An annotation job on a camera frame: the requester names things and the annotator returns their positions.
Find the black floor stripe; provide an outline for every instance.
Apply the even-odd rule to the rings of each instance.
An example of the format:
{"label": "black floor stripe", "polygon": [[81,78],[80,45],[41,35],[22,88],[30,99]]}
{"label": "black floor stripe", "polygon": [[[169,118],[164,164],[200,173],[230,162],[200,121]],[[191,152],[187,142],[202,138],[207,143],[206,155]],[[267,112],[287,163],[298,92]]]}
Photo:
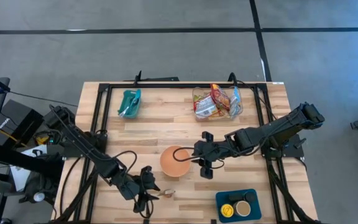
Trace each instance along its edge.
{"label": "black floor stripe", "polygon": [[262,32],[358,32],[358,27],[261,28]]}
{"label": "black floor stripe", "polygon": [[256,39],[258,41],[260,59],[263,61],[262,66],[264,67],[265,81],[266,82],[271,82],[272,81],[272,76],[270,74],[269,63],[267,61],[265,43],[264,43],[264,38],[262,37],[262,29],[260,28],[258,11],[256,10],[255,0],[249,0],[249,4],[251,6],[252,18],[254,19]]}
{"label": "black floor stripe", "polygon": [[166,34],[210,32],[255,32],[255,29],[247,27],[195,27],[154,29],[0,30],[0,34]]}

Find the white paper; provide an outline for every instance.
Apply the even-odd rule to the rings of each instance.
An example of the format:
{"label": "white paper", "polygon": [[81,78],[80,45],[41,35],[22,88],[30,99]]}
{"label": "white paper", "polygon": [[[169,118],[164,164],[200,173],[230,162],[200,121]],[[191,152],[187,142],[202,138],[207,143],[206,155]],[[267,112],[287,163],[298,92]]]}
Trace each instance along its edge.
{"label": "white paper", "polygon": [[[28,149],[26,151],[23,151],[22,153],[27,155],[27,156],[36,157],[36,155],[33,153],[34,149],[42,151],[42,153],[40,153],[40,152],[38,153],[38,156],[40,154],[46,154],[47,153],[47,146],[46,145],[40,145],[40,146],[34,147],[32,149]],[[12,172],[13,180],[15,182],[16,191],[24,190],[25,183],[27,182],[27,178],[29,178],[29,175],[30,175],[31,171],[23,169],[21,167],[11,166],[11,172]]]}

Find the gray carpet floor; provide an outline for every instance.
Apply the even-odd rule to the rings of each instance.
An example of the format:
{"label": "gray carpet floor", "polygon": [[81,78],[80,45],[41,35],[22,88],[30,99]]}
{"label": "gray carpet floor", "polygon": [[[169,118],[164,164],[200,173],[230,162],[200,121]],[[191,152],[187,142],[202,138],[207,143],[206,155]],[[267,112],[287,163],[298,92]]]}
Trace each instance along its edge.
{"label": "gray carpet floor", "polygon": [[[358,27],[358,1],[256,0],[262,28]],[[0,30],[253,27],[248,0],[0,0]],[[311,191],[326,223],[358,223],[358,32],[263,33],[274,82],[291,107],[307,101],[325,116],[305,131]],[[83,82],[178,76],[220,81],[235,72],[264,81],[257,38],[245,33],[0,35],[0,77],[13,91],[77,104]],[[40,113],[49,102],[9,95]],[[46,222],[46,203],[17,204],[4,217]]]}

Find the orange bowl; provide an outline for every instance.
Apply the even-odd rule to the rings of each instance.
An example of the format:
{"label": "orange bowl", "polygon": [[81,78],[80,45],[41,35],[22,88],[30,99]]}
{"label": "orange bowl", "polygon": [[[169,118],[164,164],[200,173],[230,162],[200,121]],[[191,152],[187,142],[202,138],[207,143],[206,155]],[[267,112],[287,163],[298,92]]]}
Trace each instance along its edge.
{"label": "orange bowl", "polygon": [[[173,152],[180,146],[171,146],[164,150],[160,156],[162,171],[170,177],[181,177],[190,170],[190,160],[178,162],[173,158]],[[179,150],[175,153],[177,159],[186,159],[190,155],[186,149]]]}

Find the wooden tabletop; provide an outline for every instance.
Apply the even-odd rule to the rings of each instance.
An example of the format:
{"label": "wooden tabletop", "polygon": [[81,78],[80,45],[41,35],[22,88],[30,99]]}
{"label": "wooden tabletop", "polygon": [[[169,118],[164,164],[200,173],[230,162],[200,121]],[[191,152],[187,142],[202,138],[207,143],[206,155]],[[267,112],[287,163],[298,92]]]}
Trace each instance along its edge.
{"label": "wooden tabletop", "polygon": [[[86,82],[83,87],[76,114],[76,125],[84,131],[90,130],[91,127],[98,85],[97,82]],[[275,116],[281,117],[289,113],[290,105],[285,86],[282,83],[267,83],[267,86]],[[214,140],[220,141],[224,139],[225,134],[237,129],[258,127],[254,94],[250,89],[241,88],[244,110],[241,115],[229,122],[196,122],[191,88],[143,88],[137,119],[122,119],[118,117],[117,110],[124,90],[126,89],[116,88],[112,91],[106,153],[113,156],[126,150],[135,151],[138,159],[131,174],[139,174],[141,168],[150,165],[153,167],[156,184],[162,190],[176,190],[172,198],[161,197],[160,200],[154,201],[151,223],[209,223],[210,219],[218,220],[215,194],[219,191],[240,189],[257,191],[262,219],[251,223],[275,223],[266,164],[259,152],[249,157],[225,159],[225,166],[214,170],[212,180],[200,177],[200,167],[197,164],[192,163],[189,173],[180,178],[166,176],[160,166],[160,154],[164,149],[169,146],[193,147],[194,143],[201,139],[203,131],[212,133]],[[98,128],[101,124],[103,105],[104,103],[99,114]],[[267,121],[264,106],[263,111],[264,120]],[[124,154],[119,158],[128,166],[134,156]],[[55,203],[57,211],[59,211],[62,184],[73,162],[74,159],[69,159],[64,165]],[[305,168],[292,158],[283,159],[283,163],[290,193],[306,214],[311,218],[317,218]],[[77,163],[68,178],[63,198],[64,208],[67,208],[78,191],[82,168],[83,159]],[[280,193],[279,198],[282,216],[286,218]],[[86,205],[87,203],[84,203],[82,206],[82,218],[85,217]],[[133,201],[124,200],[115,186],[110,187],[99,177],[92,223],[140,223],[143,219],[139,214],[132,212],[133,206]]]}

